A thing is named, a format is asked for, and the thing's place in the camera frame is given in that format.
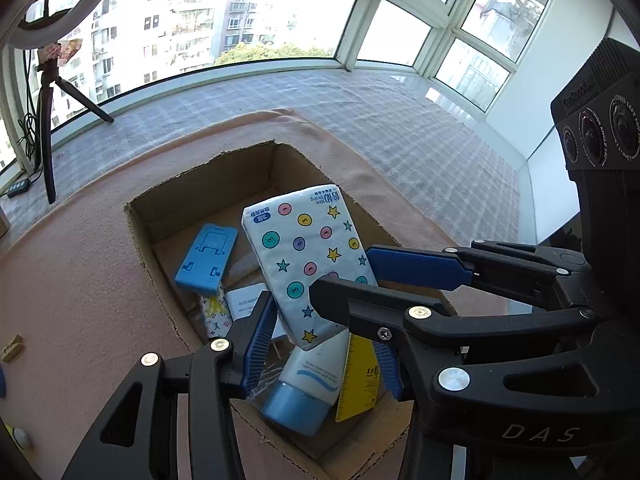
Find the yellow plastic shuttlecock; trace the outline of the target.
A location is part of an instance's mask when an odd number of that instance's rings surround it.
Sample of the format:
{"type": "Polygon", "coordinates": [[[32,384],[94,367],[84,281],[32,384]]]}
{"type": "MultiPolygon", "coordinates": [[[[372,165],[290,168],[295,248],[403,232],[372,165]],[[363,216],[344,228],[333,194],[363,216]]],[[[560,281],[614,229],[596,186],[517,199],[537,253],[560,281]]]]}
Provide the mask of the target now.
{"type": "Polygon", "coordinates": [[[30,440],[26,431],[9,425],[6,425],[6,431],[9,433],[12,441],[21,452],[30,451],[32,449],[32,440],[30,440]]]}

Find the wooden clothespin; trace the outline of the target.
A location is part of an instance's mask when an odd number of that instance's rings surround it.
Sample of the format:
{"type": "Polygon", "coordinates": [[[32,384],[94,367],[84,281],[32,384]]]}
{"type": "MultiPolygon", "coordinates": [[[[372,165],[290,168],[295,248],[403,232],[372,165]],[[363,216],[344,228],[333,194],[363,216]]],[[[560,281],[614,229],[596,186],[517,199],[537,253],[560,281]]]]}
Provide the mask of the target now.
{"type": "Polygon", "coordinates": [[[2,349],[0,358],[3,363],[12,362],[24,350],[24,338],[15,335],[2,349]]]}

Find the round blue tin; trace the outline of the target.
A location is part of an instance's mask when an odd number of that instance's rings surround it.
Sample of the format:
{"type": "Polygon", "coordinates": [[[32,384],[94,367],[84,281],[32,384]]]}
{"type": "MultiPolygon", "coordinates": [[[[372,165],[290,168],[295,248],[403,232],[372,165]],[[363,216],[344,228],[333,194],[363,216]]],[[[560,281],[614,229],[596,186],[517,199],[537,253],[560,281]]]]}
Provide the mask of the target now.
{"type": "Polygon", "coordinates": [[[0,398],[6,397],[6,376],[4,376],[2,367],[0,367],[0,398]]]}

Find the brown cardboard box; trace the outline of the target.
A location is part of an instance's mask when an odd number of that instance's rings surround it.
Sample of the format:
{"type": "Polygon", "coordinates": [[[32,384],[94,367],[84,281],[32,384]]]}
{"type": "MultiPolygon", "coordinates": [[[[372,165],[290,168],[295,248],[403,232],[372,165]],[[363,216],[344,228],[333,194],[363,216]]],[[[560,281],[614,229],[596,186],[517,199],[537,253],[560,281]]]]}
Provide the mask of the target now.
{"type": "MultiPolygon", "coordinates": [[[[367,246],[436,250],[450,238],[413,207],[372,166],[340,141],[305,148],[293,141],[253,141],[219,154],[196,150],[168,171],[166,180],[135,197],[125,210],[134,242],[171,322],[188,345],[204,344],[196,297],[182,292],[174,276],[198,229],[206,223],[241,225],[242,210],[265,198],[333,182],[367,246]]],[[[266,400],[236,401],[236,416],[292,465],[314,479],[367,479],[385,457],[398,460],[409,427],[411,406],[382,392],[378,404],[347,422],[329,420],[313,438],[296,436],[267,422],[258,410],[266,400]]]]}

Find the white patterned tissue pack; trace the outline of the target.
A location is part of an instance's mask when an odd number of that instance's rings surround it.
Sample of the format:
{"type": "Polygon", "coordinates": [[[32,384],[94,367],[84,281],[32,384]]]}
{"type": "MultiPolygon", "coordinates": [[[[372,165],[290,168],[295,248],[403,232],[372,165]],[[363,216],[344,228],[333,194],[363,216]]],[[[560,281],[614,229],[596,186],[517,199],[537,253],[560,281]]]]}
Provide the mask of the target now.
{"type": "Polygon", "coordinates": [[[242,228],[277,301],[288,339],[310,350],[343,330],[309,299],[318,278],[374,285],[376,279],[341,190],[317,185],[243,210],[242,228]]]}

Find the black tripod stand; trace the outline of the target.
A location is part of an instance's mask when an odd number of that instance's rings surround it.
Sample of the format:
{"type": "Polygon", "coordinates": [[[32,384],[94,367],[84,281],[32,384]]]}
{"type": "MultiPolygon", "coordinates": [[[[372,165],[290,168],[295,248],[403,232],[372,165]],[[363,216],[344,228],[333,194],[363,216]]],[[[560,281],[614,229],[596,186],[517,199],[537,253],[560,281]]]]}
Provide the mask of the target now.
{"type": "Polygon", "coordinates": [[[41,87],[38,93],[36,107],[36,135],[39,141],[39,151],[36,155],[35,169],[40,169],[46,187],[47,199],[50,205],[56,201],[52,162],[51,122],[53,107],[53,89],[55,84],[69,94],[75,101],[82,104],[89,112],[95,114],[104,122],[112,124],[114,118],[101,107],[93,103],[88,96],[82,94],[73,84],[63,79],[58,71],[58,60],[49,58],[38,65],[41,72],[41,87]]]}

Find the blue plastic phone stand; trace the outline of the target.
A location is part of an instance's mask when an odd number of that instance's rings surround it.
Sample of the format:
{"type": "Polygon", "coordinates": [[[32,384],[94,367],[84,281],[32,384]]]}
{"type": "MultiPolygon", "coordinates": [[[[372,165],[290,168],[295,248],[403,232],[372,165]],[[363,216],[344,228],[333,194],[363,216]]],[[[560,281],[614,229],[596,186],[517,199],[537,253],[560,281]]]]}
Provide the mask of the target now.
{"type": "Polygon", "coordinates": [[[176,285],[203,297],[214,296],[237,236],[238,230],[231,226],[204,224],[179,266],[176,285]]]}

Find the white Aqua sunscreen tube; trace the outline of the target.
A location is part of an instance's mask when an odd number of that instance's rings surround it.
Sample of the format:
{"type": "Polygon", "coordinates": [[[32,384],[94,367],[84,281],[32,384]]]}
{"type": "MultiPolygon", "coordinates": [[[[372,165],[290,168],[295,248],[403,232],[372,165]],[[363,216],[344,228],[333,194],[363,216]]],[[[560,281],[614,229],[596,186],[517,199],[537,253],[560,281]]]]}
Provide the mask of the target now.
{"type": "Polygon", "coordinates": [[[311,350],[295,348],[262,407],[262,416],[305,437],[321,428],[341,391],[349,332],[311,350]]]}

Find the patterned white lighter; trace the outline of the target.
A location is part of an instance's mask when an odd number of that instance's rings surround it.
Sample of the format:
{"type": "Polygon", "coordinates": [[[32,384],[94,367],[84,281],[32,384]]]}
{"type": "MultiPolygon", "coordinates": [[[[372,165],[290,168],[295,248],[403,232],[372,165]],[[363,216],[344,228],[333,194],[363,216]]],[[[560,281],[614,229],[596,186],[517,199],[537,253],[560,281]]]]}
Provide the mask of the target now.
{"type": "Polygon", "coordinates": [[[208,339],[225,337],[232,326],[232,317],[226,300],[221,294],[211,297],[199,296],[201,314],[208,339]]]}

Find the pink blanket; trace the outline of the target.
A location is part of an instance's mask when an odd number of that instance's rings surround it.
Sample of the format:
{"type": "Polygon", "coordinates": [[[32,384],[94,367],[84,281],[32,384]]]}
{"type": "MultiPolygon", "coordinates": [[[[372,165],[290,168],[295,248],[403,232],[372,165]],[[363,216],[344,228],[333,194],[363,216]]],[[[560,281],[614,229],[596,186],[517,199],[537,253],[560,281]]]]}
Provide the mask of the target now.
{"type": "Polygon", "coordinates": [[[1,261],[1,336],[21,335],[23,354],[6,368],[2,417],[35,443],[30,462],[60,478],[110,395],[146,352],[191,351],[160,304],[125,207],[166,180],[196,150],[219,154],[250,142],[315,148],[333,134],[292,110],[221,122],[131,159],[30,229],[1,261]]]}

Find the yellow black ruler card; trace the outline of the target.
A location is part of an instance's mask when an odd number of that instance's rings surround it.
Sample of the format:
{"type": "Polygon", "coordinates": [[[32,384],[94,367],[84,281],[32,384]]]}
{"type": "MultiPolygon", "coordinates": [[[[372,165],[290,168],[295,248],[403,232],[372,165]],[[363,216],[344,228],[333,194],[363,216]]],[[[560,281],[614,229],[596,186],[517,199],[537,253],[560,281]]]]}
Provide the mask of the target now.
{"type": "Polygon", "coordinates": [[[380,368],[372,342],[350,336],[335,421],[344,422],[372,410],[378,402],[378,388],[380,368]]]}

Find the white power adapter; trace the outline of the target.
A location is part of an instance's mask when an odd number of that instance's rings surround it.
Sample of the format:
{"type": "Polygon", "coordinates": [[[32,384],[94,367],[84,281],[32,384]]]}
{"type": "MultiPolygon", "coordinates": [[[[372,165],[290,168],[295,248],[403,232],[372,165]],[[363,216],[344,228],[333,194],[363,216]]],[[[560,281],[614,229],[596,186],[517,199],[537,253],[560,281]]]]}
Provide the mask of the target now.
{"type": "Polygon", "coordinates": [[[250,316],[260,294],[267,290],[268,286],[265,283],[257,283],[226,292],[224,298],[226,298],[232,321],[236,322],[250,316]]]}

